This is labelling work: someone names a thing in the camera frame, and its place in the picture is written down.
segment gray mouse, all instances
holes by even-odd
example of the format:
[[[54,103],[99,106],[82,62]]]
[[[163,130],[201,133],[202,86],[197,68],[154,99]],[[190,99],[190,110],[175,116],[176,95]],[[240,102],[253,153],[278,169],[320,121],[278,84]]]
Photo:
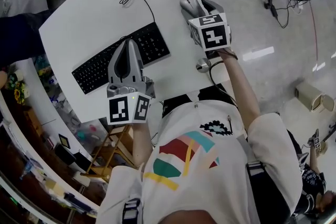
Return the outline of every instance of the gray mouse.
[[[198,0],[180,0],[180,5],[193,18],[206,16]]]

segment backpack strap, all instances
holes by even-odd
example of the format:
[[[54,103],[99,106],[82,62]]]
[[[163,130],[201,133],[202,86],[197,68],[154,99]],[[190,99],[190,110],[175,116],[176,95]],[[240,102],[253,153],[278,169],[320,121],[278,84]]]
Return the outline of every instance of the backpack strap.
[[[139,198],[133,198],[125,203],[122,224],[142,224],[142,206]]]
[[[264,165],[256,159],[244,136],[241,135],[237,140],[247,156],[248,163],[246,164],[246,169],[260,224],[268,224],[270,220],[274,224],[287,223],[290,217],[290,209],[283,195],[265,171]]]
[[[306,213],[312,211],[315,208],[315,200],[314,200],[314,197],[311,194],[306,193],[304,190],[302,190],[301,195],[303,195],[308,202],[307,209],[304,212],[304,214],[306,214]]]

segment person's hair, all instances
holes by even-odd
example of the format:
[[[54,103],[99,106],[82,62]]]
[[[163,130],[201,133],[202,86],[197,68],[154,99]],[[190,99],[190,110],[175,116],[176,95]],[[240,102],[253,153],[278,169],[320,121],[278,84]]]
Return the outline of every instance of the person's hair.
[[[333,194],[332,202],[329,203],[325,208],[323,213],[319,213],[318,219],[327,219],[329,218],[332,214],[336,212],[336,194]]]

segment chair wheel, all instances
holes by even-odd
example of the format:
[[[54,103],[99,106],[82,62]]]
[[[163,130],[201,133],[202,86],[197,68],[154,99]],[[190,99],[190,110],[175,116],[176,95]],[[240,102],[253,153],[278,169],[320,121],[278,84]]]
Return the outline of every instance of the chair wheel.
[[[270,9],[270,8],[271,8],[271,5],[269,5],[268,3],[264,2],[264,8],[265,8],[265,9]]]

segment white box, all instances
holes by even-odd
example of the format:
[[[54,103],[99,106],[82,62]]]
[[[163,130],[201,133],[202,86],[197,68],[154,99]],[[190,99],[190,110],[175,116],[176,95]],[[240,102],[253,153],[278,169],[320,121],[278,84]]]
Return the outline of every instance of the white box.
[[[145,123],[151,97],[140,93],[118,94],[107,98],[109,105],[106,111],[108,124]]]
[[[230,30],[225,13],[189,20],[192,36],[204,51],[230,47]]]

